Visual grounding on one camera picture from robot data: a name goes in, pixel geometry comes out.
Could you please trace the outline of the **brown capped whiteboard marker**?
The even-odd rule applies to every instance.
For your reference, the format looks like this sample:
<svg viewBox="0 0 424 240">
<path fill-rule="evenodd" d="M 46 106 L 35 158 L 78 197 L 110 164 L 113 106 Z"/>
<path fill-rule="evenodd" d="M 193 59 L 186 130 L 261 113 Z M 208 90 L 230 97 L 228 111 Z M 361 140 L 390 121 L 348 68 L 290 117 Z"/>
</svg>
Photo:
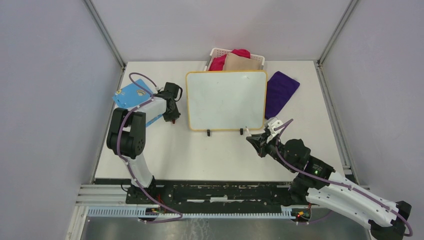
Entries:
<svg viewBox="0 0 424 240">
<path fill-rule="evenodd" d="M 246 135 L 248 136 L 248 137 L 251 137 L 252 136 L 252 134 L 251 134 L 251 132 L 250 132 L 250 130 L 249 130 L 249 128 L 245 128 L 245 132 L 246 132 Z"/>
</svg>

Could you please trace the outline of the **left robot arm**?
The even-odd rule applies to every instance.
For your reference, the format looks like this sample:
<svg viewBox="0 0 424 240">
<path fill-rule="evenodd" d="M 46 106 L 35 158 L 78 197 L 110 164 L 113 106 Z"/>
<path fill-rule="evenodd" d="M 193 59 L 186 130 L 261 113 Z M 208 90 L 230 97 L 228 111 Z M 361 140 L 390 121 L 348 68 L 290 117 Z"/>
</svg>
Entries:
<svg viewBox="0 0 424 240">
<path fill-rule="evenodd" d="M 151 186 L 155 181 L 150 172 L 143 151 L 147 143 L 147 127 L 159 119 L 175 123 L 180 117 L 177 102 L 183 89 L 171 82 L 153 93 L 141 80 L 137 80 L 117 91 L 106 146 L 126 165 L 131 183 L 139 187 L 138 197 L 145 204 L 153 203 L 157 190 Z"/>
</svg>

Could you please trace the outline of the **yellow framed whiteboard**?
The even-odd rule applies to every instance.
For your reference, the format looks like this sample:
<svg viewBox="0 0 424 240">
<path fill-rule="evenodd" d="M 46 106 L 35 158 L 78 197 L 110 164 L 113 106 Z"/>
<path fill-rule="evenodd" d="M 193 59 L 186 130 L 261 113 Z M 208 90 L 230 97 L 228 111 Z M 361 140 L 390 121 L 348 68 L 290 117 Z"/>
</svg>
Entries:
<svg viewBox="0 0 424 240">
<path fill-rule="evenodd" d="M 261 129 L 267 83 L 264 70 L 188 72 L 185 86 L 189 129 Z"/>
</svg>

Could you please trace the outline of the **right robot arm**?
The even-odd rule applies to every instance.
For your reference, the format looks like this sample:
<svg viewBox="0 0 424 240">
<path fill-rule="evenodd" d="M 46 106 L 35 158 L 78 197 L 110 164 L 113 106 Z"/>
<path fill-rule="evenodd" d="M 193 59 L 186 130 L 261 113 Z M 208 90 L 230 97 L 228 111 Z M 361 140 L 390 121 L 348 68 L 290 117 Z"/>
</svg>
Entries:
<svg viewBox="0 0 424 240">
<path fill-rule="evenodd" d="M 311 155 L 301 139 L 281 143 L 269 131 L 246 137 L 259 157 L 272 157 L 295 173 L 289 199 L 295 204 L 308 202 L 325 207 L 358 223 L 376 240 L 402 240 L 413 236 L 408 222 L 412 206 L 405 201 L 379 197 Z"/>
</svg>

